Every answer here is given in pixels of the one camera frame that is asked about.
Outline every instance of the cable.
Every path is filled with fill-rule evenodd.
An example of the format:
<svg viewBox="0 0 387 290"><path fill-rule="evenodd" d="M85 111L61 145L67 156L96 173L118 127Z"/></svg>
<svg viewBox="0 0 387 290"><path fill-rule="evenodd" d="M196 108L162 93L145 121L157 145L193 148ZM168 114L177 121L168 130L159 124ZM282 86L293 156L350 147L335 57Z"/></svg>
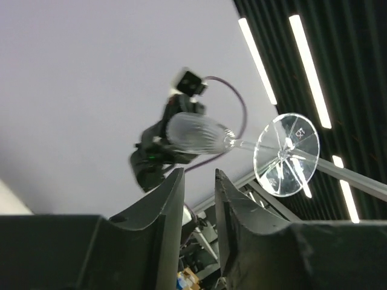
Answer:
<svg viewBox="0 0 387 290"><path fill-rule="evenodd" d="M214 77L214 76L208 76L208 77L205 77L204 80L216 80L217 82L221 82L223 83L224 85L228 86L233 92L234 94L237 96L239 102L241 103L241 106L242 106L242 125L241 125L241 129L239 130L239 133L237 134L237 139L241 139L243 134L244 134L244 131L246 130L246 126L247 126L247 106L246 106L246 103L245 101L243 100L241 94L238 92L238 90L233 86L231 85L229 82L227 82L226 80L224 79L221 79L220 77ZM221 153L221 154L218 154L217 156L214 156L214 157L211 157L207 160L204 160L203 162L200 162L196 165L193 165L191 167L188 167L186 169L186 172L190 172L192 171L193 169L197 169L203 165L206 165L206 164L209 164L211 163L212 161L215 161L217 159L219 159L220 157L222 157L223 155L225 155L227 152L224 152L224 153ZM184 203L184 206L187 208L187 210L189 211L192 219L195 221L195 223L197 223L198 219L197 219L197 216L196 214L194 213L194 211L186 204ZM187 240L181 245L181 247L183 247L185 244L188 243L189 239L191 238L191 235L189 235L189 237L187 238Z"/></svg>

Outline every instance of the equipment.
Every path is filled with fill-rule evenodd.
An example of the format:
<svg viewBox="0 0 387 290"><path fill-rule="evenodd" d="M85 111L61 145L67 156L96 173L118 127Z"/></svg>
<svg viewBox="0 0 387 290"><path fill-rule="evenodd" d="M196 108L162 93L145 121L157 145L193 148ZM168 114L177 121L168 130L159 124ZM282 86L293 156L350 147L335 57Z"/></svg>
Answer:
<svg viewBox="0 0 387 290"><path fill-rule="evenodd" d="M189 164L198 156L176 151L176 147L166 138L166 126L177 113L205 113L205 106L194 96L202 94L206 84L200 77L184 69L172 87L173 93L168 99L161 120L144 130L141 142L135 145L137 150L129 159L137 183L145 192L159 186L165 179L164 174L176 164Z"/></svg>
<svg viewBox="0 0 387 290"><path fill-rule="evenodd" d="M184 170L107 221L0 216L0 289L175 289Z"/></svg>
<svg viewBox="0 0 387 290"><path fill-rule="evenodd" d="M230 129L205 115L181 112L168 123L167 138L191 154L219 154L234 148L252 151L256 179L278 197L307 188L320 155L316 128L295 113L276 117L253 143L237 139Z"/></svg>
<svg viewBox="0 0 387 290"><path fill-rule="evenodd" d="M387 288L387 222L291 223L241 193L218 169L215 207L229 290Z"/></svg>

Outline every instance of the white ceiling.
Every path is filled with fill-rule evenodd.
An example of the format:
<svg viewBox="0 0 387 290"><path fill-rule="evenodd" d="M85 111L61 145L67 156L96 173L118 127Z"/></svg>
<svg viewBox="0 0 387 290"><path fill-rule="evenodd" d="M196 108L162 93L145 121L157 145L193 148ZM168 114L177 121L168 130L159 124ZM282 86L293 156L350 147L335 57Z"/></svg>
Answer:
<svg viewBox="0 0 387 290"><path fill-rule="evenodd" d="M142 197L127 159L183 66L240 90L246 139L277 116L231 1L8 0L0 39L0 179L37 213L109 216ZM212 82L201 100L239 129L227 88ZM187 173L189 205L213 193L217 167L237 179L252 154L235 150Z"/></svg>

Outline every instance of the linear led light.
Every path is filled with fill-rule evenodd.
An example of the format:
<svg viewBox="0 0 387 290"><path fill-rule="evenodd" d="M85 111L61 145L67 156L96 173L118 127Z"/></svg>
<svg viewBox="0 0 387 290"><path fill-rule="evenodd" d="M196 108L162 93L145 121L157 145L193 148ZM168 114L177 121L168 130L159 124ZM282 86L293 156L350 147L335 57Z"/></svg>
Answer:
<svg viewBox="0 0 387 290"><path fill-rule="evenodd" d="M255 45L255 41L250 30L249 24L247 23L246 18L241 18L239 21L239 26L242 29L243 36L249 46L250 53L252 54L253 60L255 62L256 68L258 69L259 75L261 76L262 83L264 84L268 99L273 105L277 104L277 99L274 95L270 81L268 80L267 73L262 63L261 56L259 55L258 49Z"/></svg>
<svg viewBox="0 0 387 290"><path fill-rule="evenodd" d="M304 189L305 196L308 197L308 198L312 198L312 192L310 192L310 188L308 186L307 180L305 179L304 171L303 171L303 169L301 167L300 162L296 158L290 158L290 159L293 162L294 169L296 170L296 173L297 173L298 177L301 180L301 184L300 185Z"/></svg>
<svg viewBox="0 0 387 290"><path fill-rule="evenodd" d="M340 168L344 168L343 160L340 157L333 155L332 160L333 160L334 165L336 165ZM344 200L346 203L346 207L348 209L348 213L350 214L351 221L354 224L358 224L360 222L359 215L357 214L357 210L356 210L355 202L353 200L350 185L348 182L346 182L344 180L340 180L340 185L341 185L341 189L342 189L343 194L344 194Z"/></svg>
<svg viewBox="0 0 387 290"><path fill-rule="evenodd" d="M253 196L253 193L252 193L252 192L249 192L249 195L250 195L250 198L256 203L255 198L254 198L254 196Z"/></svg>
<svg viewBox="0 0 387 290"><path fill-rule="evenodd" d="M319 79L317 77L316 68L313 64L313 59L308 46L307 37L305 35L304 29L302 28L300 16L290 16L289 20L291 29L293 30L293 34L296 39L298 50L300 52L302 63L304 64L304 69L307 74L314 103L317 107L317 113L319 114L321 126L327 129L331 129L331 120L329 119L327 106L325 105L325 100L322 95L322 90L319 83Z"/></svg>

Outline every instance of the black panel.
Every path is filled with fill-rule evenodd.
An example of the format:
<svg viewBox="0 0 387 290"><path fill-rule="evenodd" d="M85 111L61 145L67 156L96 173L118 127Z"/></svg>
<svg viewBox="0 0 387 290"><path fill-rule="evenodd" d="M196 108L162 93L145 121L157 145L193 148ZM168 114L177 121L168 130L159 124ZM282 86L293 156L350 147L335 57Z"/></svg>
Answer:
<svg viewBox="0 0 387 290"><path fill-rule="evenodd" d="M384 0L235 0L278 101L317 127L321 157L387 182L387 2ZM320 125L289 17L300 15L332 129ZM312 199L281 199L302 219L349 219L338 180L316 173ZM387 219L386 203L353 189L361 219Z"/></svg>
<svg viewBox="0 0 387 290"><path fill-rule="evenodd" d="M1 216L1 289L174 289L184 170L113 216Z"/></svg>

